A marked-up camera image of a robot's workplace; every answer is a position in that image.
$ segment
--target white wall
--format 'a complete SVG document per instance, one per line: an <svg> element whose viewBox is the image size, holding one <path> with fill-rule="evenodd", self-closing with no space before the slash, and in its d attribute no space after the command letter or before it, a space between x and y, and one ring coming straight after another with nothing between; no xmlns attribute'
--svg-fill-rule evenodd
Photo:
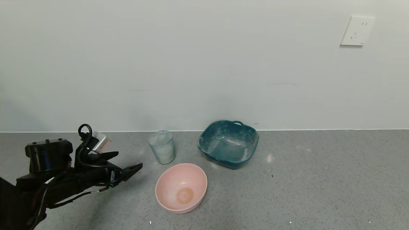
<svg viewBox="0 0 409 230"><path fill-rule="evenodd" d="M0 2L0 131L409 128L408 86L407 0Z"/></svg>

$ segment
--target electrical outlet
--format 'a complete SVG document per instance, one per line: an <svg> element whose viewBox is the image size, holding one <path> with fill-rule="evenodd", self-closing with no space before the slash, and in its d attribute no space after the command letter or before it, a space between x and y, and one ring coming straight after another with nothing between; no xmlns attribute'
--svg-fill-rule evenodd
<svg viewBox="0 0 409 230"><path fill-rule="evenodd" d="M341 45L364 45L374 23L375 18L351 17Z"/></svg>

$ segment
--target glass cup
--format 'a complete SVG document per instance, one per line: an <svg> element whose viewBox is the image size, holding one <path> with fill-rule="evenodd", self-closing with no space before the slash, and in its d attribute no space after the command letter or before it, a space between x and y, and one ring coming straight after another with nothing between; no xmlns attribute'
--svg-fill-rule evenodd
<svg viewBox="0 0 409 230"><path fill-rule="evenodd" d="M160 164L166 165L175 159L175 143L169 131L161 130L153 133L148 142Z"/></svg>

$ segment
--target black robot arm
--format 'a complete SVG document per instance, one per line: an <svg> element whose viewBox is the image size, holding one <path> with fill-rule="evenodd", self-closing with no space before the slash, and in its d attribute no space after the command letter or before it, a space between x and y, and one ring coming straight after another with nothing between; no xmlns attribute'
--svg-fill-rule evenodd
<svg viewBox="0 0 409 230"><path fill-rule="evenodd" d="M81 132L83 127L88 128L88 133ZM18 178L16 186L0 178L0 230L32 230L46 218L46 208L57 208L90 194L82 192L92 186L104 186L93 191L103 192L142 168L142 163L122 169L108 162L118 152L103 153L110 140L93 133L89 125L81 125L78 133L83 142L76 149L74 167L69 141L45 140L26 146L30 173Z"/></svg>

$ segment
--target pink bowl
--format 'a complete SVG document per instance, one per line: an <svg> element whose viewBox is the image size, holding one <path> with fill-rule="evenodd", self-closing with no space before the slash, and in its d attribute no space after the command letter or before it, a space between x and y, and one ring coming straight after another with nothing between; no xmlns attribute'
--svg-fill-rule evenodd
<svg viewBox="0 0 409 230"><path fill-rule="evenodd" d="M174 213L195 209L207 189L205 172L197 165L183 163L170 167L156 183L156 199L162 207Z"/></svg>

